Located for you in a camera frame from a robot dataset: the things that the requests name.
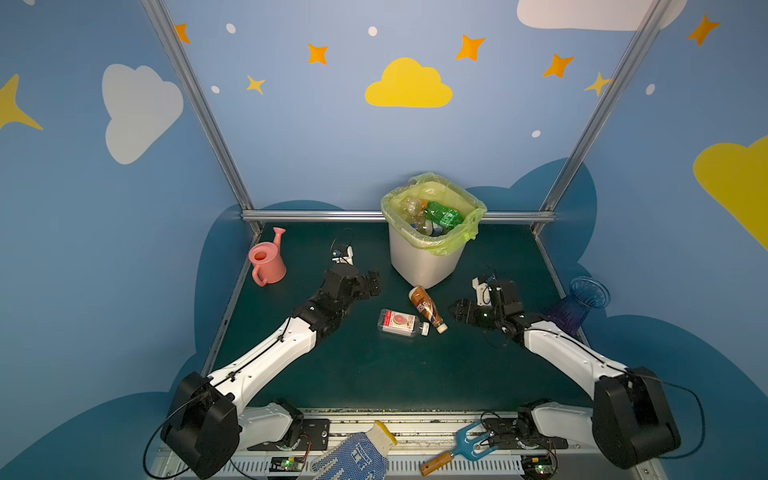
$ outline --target glove cuff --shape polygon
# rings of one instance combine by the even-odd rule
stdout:
[[[366,435],[368,436],[368,440],[370,440],[373,446],[376,447],[376,450],[385,457],[387,452],[389,452],[389,449],[394,445],[397,445],[395,436],[390,433],[379,420],[374,422],[373,428],[371,428]]]

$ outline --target dark green mat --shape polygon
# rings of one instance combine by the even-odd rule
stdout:
[[[429,289],[449,326],[446,333],[403,339],[376,329],[382,308],[416,313],[407,297],[411,286],[389,262],[385,223],[287,223],[281,225],[282,255],[288,273],[279,283],[258,287],[248,276],[215,368],[243,355],[312,296],[329,266],[337,236],[354,231],[354,264],[361,272],[381,270],[381,296],[357,302],[341,327],[311,352],[285,368],[251,402],[263,406],[285,398],[299,407],[371,409],[514,410],[540,398],[590,406],[589,397],[546,360],[501,337],[484,336],[457,324],[448,307],[474,298],[472,278],[489,273],[514,280],[527,310],[542,310],[558,294],[533,236],[524,225],[481,225],[477,240],[464,249],[456,271]],[[263,240],[271,241],[271,226]]]

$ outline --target watering can spout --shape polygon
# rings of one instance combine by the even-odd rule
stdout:
[[[277,246],[277,251],[280,252],[280,239],[283,236],[283,233],[286,232],[286,229],[280,228],[280,227],[273,227],[272,230],[275,230],[275,240],[273,243]]]

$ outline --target star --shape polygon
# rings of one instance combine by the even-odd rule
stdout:
[[[32,120],[16,104],[16,89],[18,88],[18,75],[14,75],[8,83],[0,88],[0,129],[6,124],[17,121],[20,124],[42,130],[38,122]]]
[[[549,75],[557,75],[560,78],[563,78],[563,74],[565,73],[565,67],[568,66],[569,63],[571,63],[571,60],[573,60],[576,57],[570,57],[570,58],[560,58],[557,55],[555,55],[552,58],[552,66],[547,70],[543,76],[547,77]]]
[[[250,85],[248,85],[248,88],[246,88],[246,91],[258,90],[260,94],[264,95],[264,92],[261,91],[261,84],[264,83],[264,80],[255,81],[250,77],[250,75],[248,75],[248,80],[250,80]]]
[[[471,58],[474,61],[478,60],[478,48],[480,48],[480,45],[482,45],[482,42],[485,41],[484,38],[478,38],[477,40],[472,40],[470,37],[466,35],[462,35],[464,37],[464,45],[462,46],[462,50],[456,55],[456,60],[461,60],[462,58]]]
[[[699,26],[696,27],[694,33],[688,35],[688,40],[695,40],[696,43],[701,46],[701,44],[704,43],[704,39],[707,37],[707,35],[709,35],[711,31],[719,26],[719,23],[710,22],[710,19],[708,19],[705,15],[704,20],[702,20]]]
[[[603,78],[602,73],[598,72],[598,79],[594,81],[594,83],[584,89],[584,91],[587,90],[594,90],[597,92],[598,97],[603,92],[603,87],[608,84],[608,82],[611,81],[610,78]]]
[[[328,47],[316,47],[310,44],[310,63],[318,61],[323,65],[328,65],[326,63],[326,50]]]
[[[183,41],[184,43],[191,44],[190,38],[187,37],[187,24],[183,23],[181,25],[174,25],[176,27],[176,33],[179,34],[179,40]]]

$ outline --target green trash bag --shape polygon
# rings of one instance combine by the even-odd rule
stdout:
[[[464,221],[445,235],[427,237],[417,232],[406,221],[408,214],[404,211],[402,203],[411,195],[458,210]],[[382,214],[397,233],[414,247],[441,257],[454,253],[465,243],[474,240],[478,234],[478,223],[487,211],[485,204],[467,190],[432,173],[412,177],[408,185],[392,190],[382,199]]]

